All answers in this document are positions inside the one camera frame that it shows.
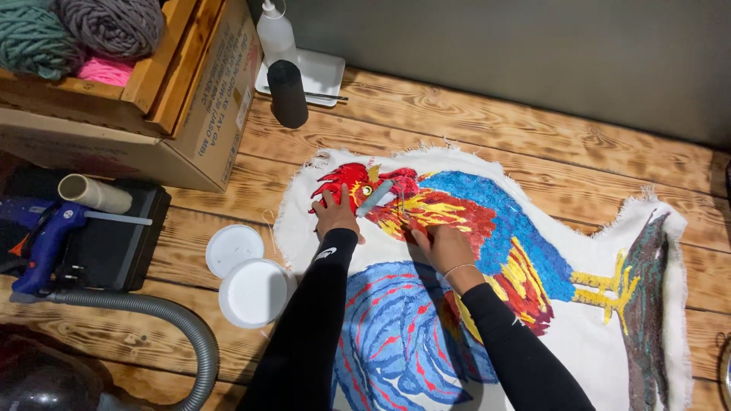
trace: rooster leg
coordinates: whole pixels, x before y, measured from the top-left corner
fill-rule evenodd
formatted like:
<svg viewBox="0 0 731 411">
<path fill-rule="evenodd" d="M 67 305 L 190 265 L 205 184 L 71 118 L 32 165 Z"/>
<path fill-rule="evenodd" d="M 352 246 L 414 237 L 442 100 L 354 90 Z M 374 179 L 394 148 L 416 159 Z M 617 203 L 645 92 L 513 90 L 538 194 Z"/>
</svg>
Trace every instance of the rooster leg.
<svg viewBox="0 0 731 411">
<path fill-rule="evenodd" d="M 624 249 L 620 250 L 617 254 L 614 276 L 612 277 L 595 276 L 576 271 L 571 275 L 570 279 L 573 284 L 599 289 L 598 291 L 576 289 L 572 301 L 602 307 L 604 309 L 604 324 L 609 323 L 609 319 L 612 317 L 612 311 L 617 311 L 617 314 L 619 314 L 619 322 L 622 324 L 622 329 L 625 334 L 627 334 L 627 326 L 624 322 L 624 307 L 632 299 L 632 294 L 635 292 L 637 283 L 640 281 L 639 276 L 629 281 L 629 272 L 632 267 L 628 265 L 624 270 L 622 269 L 626 258 L 626 251 Z M 607 297 L 604 294 L 607 290 L 617 293 L 618 297 Z"/>
</svg>

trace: hand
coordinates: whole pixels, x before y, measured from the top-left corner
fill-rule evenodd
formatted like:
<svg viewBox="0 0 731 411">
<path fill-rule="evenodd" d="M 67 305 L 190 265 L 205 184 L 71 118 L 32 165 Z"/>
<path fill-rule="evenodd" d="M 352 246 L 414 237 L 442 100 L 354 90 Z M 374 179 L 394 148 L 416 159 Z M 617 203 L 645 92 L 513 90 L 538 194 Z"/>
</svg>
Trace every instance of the hand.
<svg viewBox="0 0 731 411">
<path fill-rule="evenodd" d="M 433 240 L 420 230 L 412 230 L 411 233 L 435 270 L 444 274 L 460 265 L 474 265 L 469 240 L 460 230 L 446 225 L 430 225 L 426 227 L 426 231 Z M 483 284 L 485 278 L 475 267 L 466 266 L 452 271 L 447 276 L 447 281 L 457 294 L 463 295 L 470 288 Z"/>
<path fill-rule="evenodd" d="M 312 209 L 317 213 L 318 219 L 316 226 L 317 233 L 320 235 L 320 238 L 324 238 L 325 234 L 333 228 L 347 228 L 358 234 L 359 244 L 365 244 L 366 240 L 360 234 L 360 228 L 355 221 L 355 215 L 350 211 L 350 193 L 348 192 L 347 184 L 343 184 L 340 193 L 339 204 L 333 198 L 333 193 L 330 190 L 325 190 L 322 193 L 322 198 L 325 200 L 327 208 L 323 207 L 319 201 L 312 202 Z"/>
</svg>

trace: gray corrugated hose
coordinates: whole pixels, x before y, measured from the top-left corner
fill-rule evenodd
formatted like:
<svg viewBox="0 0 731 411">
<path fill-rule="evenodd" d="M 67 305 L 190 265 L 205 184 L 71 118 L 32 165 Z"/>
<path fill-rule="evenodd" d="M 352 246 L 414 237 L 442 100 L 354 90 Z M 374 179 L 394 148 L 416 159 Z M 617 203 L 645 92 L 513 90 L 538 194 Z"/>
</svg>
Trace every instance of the gray corrugated hose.
<svg viewBox="0 0 731 411">
<path fill-rule="evenodd" d="M 51 293 L 45 300 L 70 306 L 139 312 L 168 321 L 190 340 L 198 362 L 193 388 L 175 409 L 198 411 L 210 396 L 219 373 L 219 346 L 208 324 L 186 307 L 151 295 L 96 290 L 62 290 Z"/>
</svg>

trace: person's left hand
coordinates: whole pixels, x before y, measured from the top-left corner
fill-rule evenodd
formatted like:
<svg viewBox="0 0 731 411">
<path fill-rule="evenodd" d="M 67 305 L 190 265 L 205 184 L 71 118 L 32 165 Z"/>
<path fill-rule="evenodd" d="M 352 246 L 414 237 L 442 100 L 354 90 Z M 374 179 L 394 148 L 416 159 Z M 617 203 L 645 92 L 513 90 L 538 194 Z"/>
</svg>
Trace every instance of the person's left hand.
<svg viewBox="0 0 731 411">
<path fill-rule="evenodd" d="M 360 234 L 360 228 L 358 223 L 355 221 L 355 215 L 350 211 L 350 193 L 348 192 L 348 185 L 343 184 L 340 187 L 340 203 L 338 204 L 333 198 L 333 193 L 330 190 L 325 190 L 322 193 L 322 199 L 325 200 L 326 207 L 323 207 L 319 201 L 312 202 L 312 209 L 317 213 L 317 233 L 320 238 L 324 238 L 325 234 L 333 228 L 347 228 L 348 230 L 355 231 L 358 234 L 358 243 L 365 244 L 366 240 Z"/>
</svg>

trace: blue glue gun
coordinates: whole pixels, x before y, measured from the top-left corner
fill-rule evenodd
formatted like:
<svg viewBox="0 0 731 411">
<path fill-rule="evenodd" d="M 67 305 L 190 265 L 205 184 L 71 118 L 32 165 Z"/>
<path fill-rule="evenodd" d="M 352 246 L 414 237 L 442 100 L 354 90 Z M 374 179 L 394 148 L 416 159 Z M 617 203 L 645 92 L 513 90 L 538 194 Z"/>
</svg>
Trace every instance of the blue glue gun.
<svg viewBox="0 0 731 411">
<path fill-rule="evenodd" d="M 70 230 L 86 224 L 87 211 L 88 207 L 70 201 L 57 203 L 27 197 L 0 199 L 0 220 L 31 230 L 11 251 L 28 259 L 25 273 L 12 283 L 13 291 L 36 294 L 46 287 L 64 237 Z"/>
</svg>

